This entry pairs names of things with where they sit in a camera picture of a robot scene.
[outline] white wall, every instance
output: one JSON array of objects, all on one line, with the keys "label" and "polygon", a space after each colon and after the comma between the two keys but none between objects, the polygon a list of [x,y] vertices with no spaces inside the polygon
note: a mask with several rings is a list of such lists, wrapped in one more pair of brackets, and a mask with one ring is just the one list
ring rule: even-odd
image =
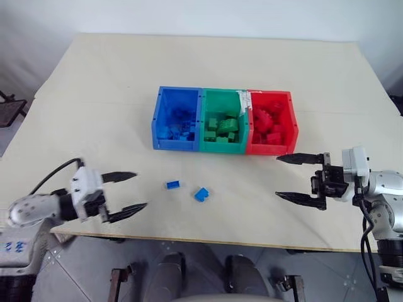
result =
[{"label": "white wall", "polygon": [[386,89],[403,78],[402,0],[4,1],[0,85],[19,97],[33,97],[77,32],[358,41]]}]

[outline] blue bin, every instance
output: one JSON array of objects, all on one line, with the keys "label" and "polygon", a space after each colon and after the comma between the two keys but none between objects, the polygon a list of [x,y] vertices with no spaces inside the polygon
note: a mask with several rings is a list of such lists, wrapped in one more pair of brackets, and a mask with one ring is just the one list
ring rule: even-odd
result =
[{"label": "blue bin", "polygon": [[201,101],[201,88],[159,88],[151,124],[154,149],[199,150]]}]

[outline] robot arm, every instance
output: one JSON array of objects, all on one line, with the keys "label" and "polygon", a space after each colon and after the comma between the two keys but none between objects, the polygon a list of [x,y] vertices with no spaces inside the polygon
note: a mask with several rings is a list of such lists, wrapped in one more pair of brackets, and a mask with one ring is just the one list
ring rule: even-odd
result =
[{"label": "robot arm", "polygon": [[[277,159],[289,164],[322,164],[322,170],[311,177],[313,198],[308,194],[276,192],[276,194],[296,204],[326,210],[326,198],[352,202],[359,206],[370,227],[361,239],[361,254],[364,259],[364,244],[368,249],[371,262],[371,250],[366,235],[373,233],[382,260],[380,266],[381,280],[390,287],[388,292],[403,288],[403,177],[398,172],[372,172],[368,166],[369,158],[363,147],[343,150],[343,166],[330,164],[328,153],[290,154]],[[376,285],[375,268],[372,263],[373,277],[367,273]],[[386,288],[377,288],[378,301],[389,301]]]},{"label": "robot arm", "polygon": [[[71,193],[59,189],[51,194],[35,194],[57,171],[77,162],[71,179]],[[49,231],[65,221],[101,215],[102,222],[114,223],[145,208],[147,203],[128,206],[118,213],[106,207],[103,183],[119,182],[136,176],[132,172],[101,175],[74,159],[47,176],[30,195],[15,201],[9,208],[8,226],[0,234],[0,301],[30,301],[32,287],[47,249]]]}]

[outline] table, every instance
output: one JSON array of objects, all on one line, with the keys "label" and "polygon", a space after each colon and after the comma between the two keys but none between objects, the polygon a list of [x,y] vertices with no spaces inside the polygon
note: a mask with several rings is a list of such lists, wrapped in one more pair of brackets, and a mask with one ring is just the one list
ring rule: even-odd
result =
[{"label": "table", "polygon": [[[357,207],[329,199],[327,211],[319,211],[275,196],[310,192],[313,166],[153,150],[159,86],[291,91],[296,152],[330,152],[332,163],[341,164],[343,148],[364,145],[373,170],[401,171],[401,117],[355,43],[80,34],[0,161],[2,221],[12,201],[81,156],[100,172],[139,173],[106,185],[112,211],[149,205],[119,223],[70,221],[55,232],[359,251]],[[41,192],[68,187],[73,172],[57,174]],[[173,180],[182,187],[167,191],[164,183]],[[210,191],[204,203],[193,199],[199,187]]]}]

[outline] black wire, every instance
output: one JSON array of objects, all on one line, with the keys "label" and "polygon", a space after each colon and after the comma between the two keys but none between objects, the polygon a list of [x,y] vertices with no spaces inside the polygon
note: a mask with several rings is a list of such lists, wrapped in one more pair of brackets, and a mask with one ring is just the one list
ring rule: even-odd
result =
[{"label": "black wire", "polygon": [[73,162],[77,162],[77,168],[80,168],[80,167],[84,166],[84,162],[83,162],[81,159],[79,159],[79,158],[71,159],[71,160],[65,162],[64,164],[62,164],[62,165],[58,166],[56,169],[54,169],[51,173],[49,173],[47,177],[45,177],[44,179],[42,179],[42,181],[39,182],[39,183],[37,184],[37,186],[33,188],[33,190],[29,193],[29,195],[34,194],[34,193],[35,193],[40,187],[42,187],[43,184],[44,184],[45,182],[47,182],[53,175],[55,175],[56,173],[58,173],[58,171],[62,170],[63,168],[66,168],[68,165],[71,165]]},{"label": "black wire", "polygon": [[[361,237],[361,257],[363,259],[366,273],[368,274],[368,278],[370,279],[372,288],[373,288],[373,290],[375,292],[375,296],[376,296],[377,295],[377,288],[378,288],[378,286],[377,286],[377,276],[376,276],[376,270],[375,270],[375,263],[373,261],[372,251],[371,251],[370,243],[369,243],[369,240],[368,240],[368,234],[373,230],[373,222],[372,222],[372,220],[370,218],[370,215],[368,214],[368,212],[367,212],[367,210],[365,208],[364,199],[360,200],[359,205],[360,205],[361,212],[363,212],[363,215],[364,215],[364,221],[363,221],[364,233],[363,233],[363,235]],[[368,222],[370,224],[370,226],[368,228],[366,228],[366,222]],[[365,246],[366,246],[366,249],[368,250],[368,258],[370,260],[372,276],[371,276],[370,270],[369,270],[369,268],[368,268],[368,266],[366,264]]]}]

